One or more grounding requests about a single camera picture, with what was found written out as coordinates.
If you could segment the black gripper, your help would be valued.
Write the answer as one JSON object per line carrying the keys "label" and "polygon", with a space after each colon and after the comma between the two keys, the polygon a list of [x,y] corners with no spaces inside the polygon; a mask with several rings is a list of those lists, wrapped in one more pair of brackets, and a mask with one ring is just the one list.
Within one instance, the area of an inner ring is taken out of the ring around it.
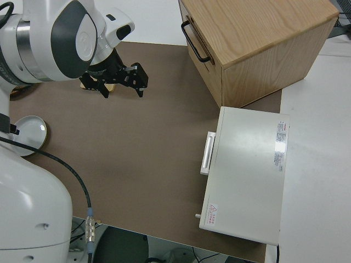
{"label": "black gripper", "polygon": [[142,98],[144,90],[148,87],[149,77],[138,62],[126,67],[116,49],[113,49],[105,60],[90,65],[88,73],[85,72],[79,80],[83,89],[99,92],[106,99],[110,92],[105,83],[121,83],[126,87],[133,88]]}

